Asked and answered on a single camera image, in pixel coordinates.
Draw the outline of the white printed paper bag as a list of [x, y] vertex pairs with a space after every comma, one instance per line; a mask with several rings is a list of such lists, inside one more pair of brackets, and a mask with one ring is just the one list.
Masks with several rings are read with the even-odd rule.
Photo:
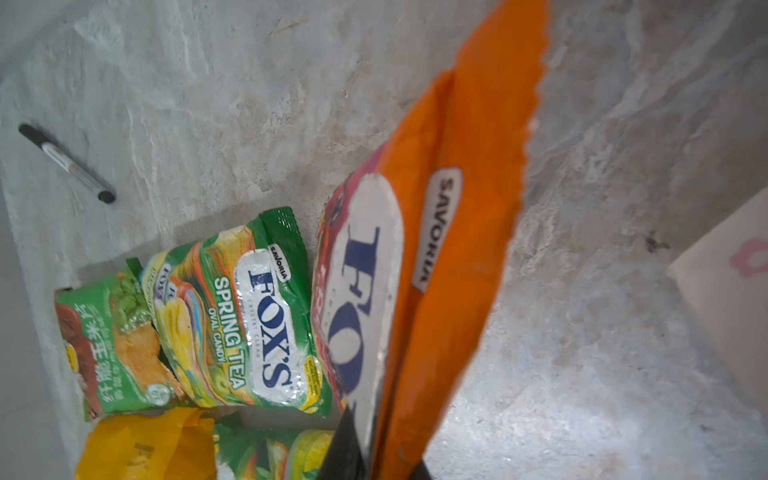
[[736, 382], [767, 411], [767, 190], [667, 269]]

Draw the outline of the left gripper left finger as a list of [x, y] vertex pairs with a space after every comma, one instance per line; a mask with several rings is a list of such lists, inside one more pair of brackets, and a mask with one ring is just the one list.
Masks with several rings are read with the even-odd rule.
[[365, 462], [358, 443], [353, 412], [346, 408], [323, 460], [318, 480], [365, 480]]

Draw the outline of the green corn chips bag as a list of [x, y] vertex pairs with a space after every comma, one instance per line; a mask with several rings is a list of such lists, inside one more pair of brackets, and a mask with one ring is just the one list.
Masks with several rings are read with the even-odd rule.
[[87, 420], [187, 400], [153, 325], [141, 271], [132, 258], [100, 280], [55, 293], [61, 336]]

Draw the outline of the green snack packet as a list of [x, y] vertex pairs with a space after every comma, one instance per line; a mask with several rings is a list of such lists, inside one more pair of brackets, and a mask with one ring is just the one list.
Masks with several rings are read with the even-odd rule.
[[141, 286], [191, 402], [329, 415], [331, 390], [310, 324], [308, 255], [291, 208], [153, 255]]

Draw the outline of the orange Fox's candy packet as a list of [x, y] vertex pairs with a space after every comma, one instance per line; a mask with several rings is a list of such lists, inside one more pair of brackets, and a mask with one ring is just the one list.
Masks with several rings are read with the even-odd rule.
[[504, 1], [332, 194], [311, 322], [367, 479], [423, 460], [494, 304], [523, 206], [548, 6]]

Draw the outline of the yellow snack bag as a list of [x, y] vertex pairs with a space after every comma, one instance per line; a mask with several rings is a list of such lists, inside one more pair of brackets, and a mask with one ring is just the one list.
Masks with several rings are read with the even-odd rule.
[[214, 479], [214, 420], [203, 410], [116, 415], [88, 434], [76, 479]]

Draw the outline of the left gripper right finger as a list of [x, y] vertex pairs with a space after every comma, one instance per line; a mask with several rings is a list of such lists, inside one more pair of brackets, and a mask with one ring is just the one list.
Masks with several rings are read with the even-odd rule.
[[413, 469], [409, 480], [432, 480], [430, 472], [423, 460], [421, 460]]

